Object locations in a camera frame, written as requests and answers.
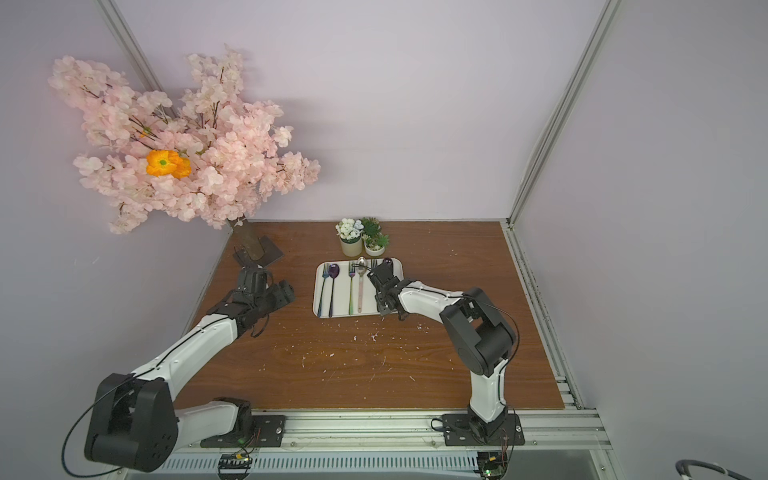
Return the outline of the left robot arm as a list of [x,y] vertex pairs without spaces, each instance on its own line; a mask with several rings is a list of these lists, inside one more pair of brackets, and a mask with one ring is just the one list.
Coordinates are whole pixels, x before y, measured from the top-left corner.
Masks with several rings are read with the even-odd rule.
[[134,371],[101,381],[81,415],[89,421],[87,460],[107,465],[110,474],[121,469],[152,472],[186,444],[247,435],[252,420],[246,401],[224,398],[187,409],[175,408],[174,401],[221,350],[295,300],[293,287],[274,281],[268,269],[283,252],[266,236],[258,242],[263,250],[259,257],[245,246],[235,251],[240,266],[236,286],[188,333]]

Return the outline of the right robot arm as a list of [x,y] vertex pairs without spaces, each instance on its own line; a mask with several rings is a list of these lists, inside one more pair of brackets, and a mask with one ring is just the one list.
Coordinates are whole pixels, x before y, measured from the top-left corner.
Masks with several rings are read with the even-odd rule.
[[470,371],[471,396],[459,424],[443,428],[466,432],[481,443],[505,428],[509,414],[505,400],[506,368],[519,345],[518,334],[480,288],[452,292],[417,280],[401,279],[393,261],[383,260],[367,274],[375,289],[380,314],[395,313],[403,321],[420,315],[440,323],[462,363]]

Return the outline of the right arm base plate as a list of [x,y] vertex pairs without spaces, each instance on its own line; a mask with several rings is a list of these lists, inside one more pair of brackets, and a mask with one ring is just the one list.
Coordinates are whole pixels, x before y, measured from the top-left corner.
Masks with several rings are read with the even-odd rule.
[[486,423],[470,413],[444,414],[432,418],[430,428],[443,435],[446,446],[512,447],[526,443],[519,416],[502,414]]

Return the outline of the silver spoon pink handle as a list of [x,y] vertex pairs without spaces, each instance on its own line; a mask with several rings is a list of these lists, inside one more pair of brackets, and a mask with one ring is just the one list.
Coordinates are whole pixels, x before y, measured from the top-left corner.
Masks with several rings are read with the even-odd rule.
[[361,314],[364,303],[364,289],[365,279],[367,271],[367,260],[364,257],[360,257],[356,262],[356,271],[358,275],[358,289],[357,289],[357,313]]

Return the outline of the purple spoon dark handle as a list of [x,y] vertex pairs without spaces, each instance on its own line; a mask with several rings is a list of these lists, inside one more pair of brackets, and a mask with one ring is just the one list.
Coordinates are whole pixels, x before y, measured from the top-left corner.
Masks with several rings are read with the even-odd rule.
[[328,307],[328,317],[332,318],[334,314],[334,304],[335,304],[335,286],[336,286],[336,279],[340,274],[340,265],[338,263],[332,263],[329,267],[329,276],[331,278],[331,293],[329,297],[329,307]]

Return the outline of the blue handled fork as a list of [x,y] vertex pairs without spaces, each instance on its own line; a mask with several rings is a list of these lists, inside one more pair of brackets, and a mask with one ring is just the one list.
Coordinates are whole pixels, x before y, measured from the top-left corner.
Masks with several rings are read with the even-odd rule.
[[316,309],[316,314],[317,314],[318,317],[322,316],[324,290],[325,290],[326,281],[327,281],[327,279],[329,277],[330,277],[330,264],[329,263],[324,263],[323,264],[322,273],[321,273],[321,277],[320,277],[320,279],[321,279],[321,281],[320,281],[320,292],[319,292],[319,295],[318,295],[318,305],[317,305],[317,309]]

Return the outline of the green handled fork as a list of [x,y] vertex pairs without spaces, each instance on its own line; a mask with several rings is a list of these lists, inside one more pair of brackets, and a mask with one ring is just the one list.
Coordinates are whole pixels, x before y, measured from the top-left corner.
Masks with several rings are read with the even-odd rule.
[[349,295],[348,295],[348,315],[353,316],[354,315],[354,286],[355,286],[355,277],[357,275],[356,272],[356,264],[353,261],[350,261],[348,263],[348,276],[349,276]]

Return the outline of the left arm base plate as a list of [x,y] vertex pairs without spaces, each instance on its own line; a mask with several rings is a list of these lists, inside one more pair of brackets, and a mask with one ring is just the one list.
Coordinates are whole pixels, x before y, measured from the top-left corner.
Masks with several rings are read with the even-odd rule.
[[287,417],[252,415],[239,421],[234,430],[200,442],[201,448],[278,448],[282,445]]

